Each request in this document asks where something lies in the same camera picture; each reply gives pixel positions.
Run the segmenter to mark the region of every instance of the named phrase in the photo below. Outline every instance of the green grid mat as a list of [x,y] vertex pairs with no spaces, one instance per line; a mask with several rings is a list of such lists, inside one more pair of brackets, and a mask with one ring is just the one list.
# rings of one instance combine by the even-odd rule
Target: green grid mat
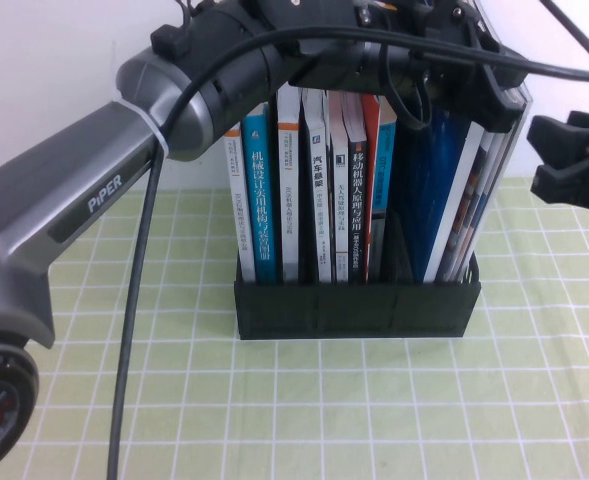
[[[105,476],[142,194],[51,270],[33,419],[0,479]],[[126,479],[589,478],[589,212],[507,179],[464,339],[237,341],[229,191],[159,195],[128,383]]]

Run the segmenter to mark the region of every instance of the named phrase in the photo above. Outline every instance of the orange book spine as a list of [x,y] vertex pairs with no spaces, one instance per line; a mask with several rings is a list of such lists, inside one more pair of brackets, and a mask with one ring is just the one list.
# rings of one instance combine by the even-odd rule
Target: orange book spine
[[363,95],[363,116],[367,134],[367,184],[365,204],[365,282],[368,280],[370,245],[372,243],[372,202],[374,201],[374,174],[376,172],[376,148],[381,107],[374,95]]

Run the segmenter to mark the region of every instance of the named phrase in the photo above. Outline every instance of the blue book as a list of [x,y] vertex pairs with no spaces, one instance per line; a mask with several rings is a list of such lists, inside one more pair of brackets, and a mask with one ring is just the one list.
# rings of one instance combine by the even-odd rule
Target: blue book
[[277,283],[267,103],[242,121],[257,283]]
[[383,243],[385,240],[385,219],[387,217],[387,198],[389,195],[394,135],[396,132],[396,114],[385,99],[374,95],[364,95],[363,104],[366,115],[371,152],[375,156],[372,178],[371,223],[369,235],[368,281],[377,282],[381,276],[383,261]]
[[419,283],[436,278],[482,134],[480,126],[438,109],[430,127],[419,134],[397,131],[407,155],[400,162],[392,203]]

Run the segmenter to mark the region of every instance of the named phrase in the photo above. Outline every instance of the book cover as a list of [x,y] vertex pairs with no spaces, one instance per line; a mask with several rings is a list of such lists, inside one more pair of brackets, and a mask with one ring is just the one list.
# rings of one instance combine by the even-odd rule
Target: book cover
[[501,145],[498,149],[497,159],[492,166],[492,170],[489,174],[487,179],[487,183],[485,184],[485,189],[481,194],[478,205],[476,206],[476,210],[474,215],[472,216],[472,220],[470,223],[470,228],[467,233],[467,244],[464,245],[465,253],[463,255],[459,255],[457,259],[456,265],[454,270],[452,271],[451,280],[460,280],[463,277],[463,273],[467,268],[467,264],[470,261],[472,253],[474,253],[474,248],[476,247],[476,242],[478,241],[478,232],[483,229],[483,223],[485,221],[485,216],[487,213],[487,205],[489,204],[493,192],[495,191],[496,185],[500,182],[500,179],[503,176],[503,172],[507,167],[507,158],[506,151],[510,144],[510,138],[505,136]]
[[281,196],[283,281],[299,279],[300,89],[285,84],[277,94],[278,163]]
[[274,248],[267,103],[252,110],[243,119],[242,127],[256,279],[258,283],[275,284],[278,275]]
[[325,124],[325,152],[327,159],[327,209],[330,218],[330,259],[332,282],[336,282],[336,238],[334,236],[334,168],[332,162],[332,136],[330,132],[330,97],[323,91],[323,123]]
[[476,228],[476,225],[473,226],[473,223],[475,221],[474,217],[477,213],[479,205],[481,205],[481,208],[485,208],[485,201],[481,202],[481,199],[483,197],[485,189],[489,189],[489,186],[491,185],[490,176],[492,175],[492,172],[496,172],[496,169],[498,168],[498,153],[501,145],[504,142],[504,139],[505,135],[501,134],[495,134],[494,138],[492,139],[492,144],[490,145],[487,154],[487,162],[485,163],[485,167],[483,168],[481,177],[478,181],[476,189],[474,190],[472,201],[470,202],[470,206],[467,210],[467,213],[465,214],[465,218],[463,219],[463,227],[461,228],[459,239],[454,249],[454,261],[452,262],[452,265],[449,267],[449,270],[445,272],[446,281],[451,282],[456,280],[456,272],[463,263],[463,260],[465,258],[465,252],[467,251],[469,242]]
[[348,219],[348,139],[343,123],[341,94],[329,92],[329,130],[332,144],[332,170],[334,176],[334,242],[336,282],[349,281],[349,219]]
[[341,93],[343,121],[348,138],[349,166],[349,282],[365,281],[365,204],[367,175],[367,136],[361,96]]
[[494,138],[493,133],[485,132],[481,138],[481,144],[476,152],[474,163],[472,164],[472,171],[467,179],[467,184],[463,190],[463,197],[458,205],[456,216],[454,217],[454,223],[452,230],[445,244],[445,251],[443,252],[443,258],[441,264],[438,267],[436,273],[436,279],[438,281],[447,281],[450,271],[452,270],[454,263],[456,262],[456,246],[459,241],[462,242],[461,232],[463,230],[464,220],[467,216],[469,208],[474,198],[474,192],[479,184],[480,176],[485,168],[488,158],[488,152]]
[[241,263],[243,281],[256,281],[254,266],[254,250],[252,241],[251,218],[247,200],[247,183],[245,181],[245,156],[241,141],[241,126],[236,124],[224,135],[227,169],[230,175],[230,189],[232,191],[232,207],[234,209],[234,223],[236,224],[236,239],[238,241],[238,256]]
[[307,159],[316,233],[318,281],[332,282],[328,169],[325,121],[321,90],[303,90],[303,111],[307,133]]
[[437,108],[423,131],[397,128],[402,153],[394,162],[391,202],[400,215],[418,283],[436,279],[482,134],[479,125]]
[[368,143],[368,220],[366,236],[367,279],[378,281],[383,259],[385,217],[396,134],[396,114],[385,99],[363,95]]

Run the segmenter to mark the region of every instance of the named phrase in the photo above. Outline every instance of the black book holder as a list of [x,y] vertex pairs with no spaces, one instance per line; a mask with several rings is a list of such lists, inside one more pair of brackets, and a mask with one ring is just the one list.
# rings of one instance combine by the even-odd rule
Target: black book holder
[[476,258],[460,283],[398,283],[391,280],[401,268],[395,234],[402,235],[386,238],[380,283],[256,285],[244,283],[237,269],[241,339],[463,336],[481,291]]

